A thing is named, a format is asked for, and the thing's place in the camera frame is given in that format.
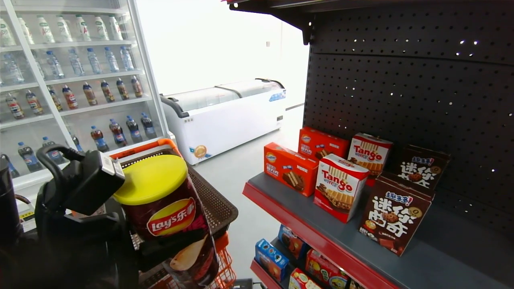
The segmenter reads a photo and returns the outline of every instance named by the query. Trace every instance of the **blue snack box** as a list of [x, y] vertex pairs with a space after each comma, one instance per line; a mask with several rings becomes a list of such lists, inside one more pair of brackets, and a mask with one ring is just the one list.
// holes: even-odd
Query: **blue snack box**
[[309, 250], [309, 245], [300, 239], [291, 229], [280, 225], [279, 240], [286, 246], [296, 259], [302, 259]]
[[255, 244], [255, 260], [279, 282], [284, 279], [289, 259], [268, 241], [261, 239]]

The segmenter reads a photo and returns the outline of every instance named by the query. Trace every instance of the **chest freezer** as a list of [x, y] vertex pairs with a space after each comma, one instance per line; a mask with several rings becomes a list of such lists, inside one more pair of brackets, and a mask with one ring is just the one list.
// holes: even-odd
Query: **chest freezer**
[[161, 95], [168, 127], [184, 159], [194, 165], [282, 126], [286, 89], [254, 79]]

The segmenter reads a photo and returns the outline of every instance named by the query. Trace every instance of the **gray floor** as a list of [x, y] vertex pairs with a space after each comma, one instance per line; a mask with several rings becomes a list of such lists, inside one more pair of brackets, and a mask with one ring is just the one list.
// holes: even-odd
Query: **gray floor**
[[299, 130], [303, 122], [303, 106], [286, 111], [280, 130], [271, 132], [212, 159], [198, 164], [195, 169], [239, 210], [230, 225], [228, 252], [232, 268], [238, 278], [258, 278], [250, 270], [255, 255], [255, 243], [261, 238], [273, 240], [280, 223], [243, 196], [245, 182], [263, 171], [263, 147], [270, 142], [297, 150]]

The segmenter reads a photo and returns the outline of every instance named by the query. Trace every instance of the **refrigerator display case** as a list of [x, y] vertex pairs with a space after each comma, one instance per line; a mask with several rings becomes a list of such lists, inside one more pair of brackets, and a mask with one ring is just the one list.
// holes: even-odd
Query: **refrigerator display case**
[[161, 96], [169, 128], [194, 165], [282, 126], [286, 89], [253, 79]]
[[134, 0], [1, 0], [0, 18], [0, 152], [16, 193], [50, 179], [43, 143], [114, 154], [171, 137]]

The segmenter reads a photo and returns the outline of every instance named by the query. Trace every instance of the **white wall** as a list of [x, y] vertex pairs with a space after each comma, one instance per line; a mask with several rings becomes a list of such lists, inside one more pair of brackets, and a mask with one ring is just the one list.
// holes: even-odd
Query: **white wall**
[[288, 103], [303, 102], [308, 47], [300, 30], [218, 0], [138, 0], [137, 7], [160, 93], [269, 78], [286, 86]]

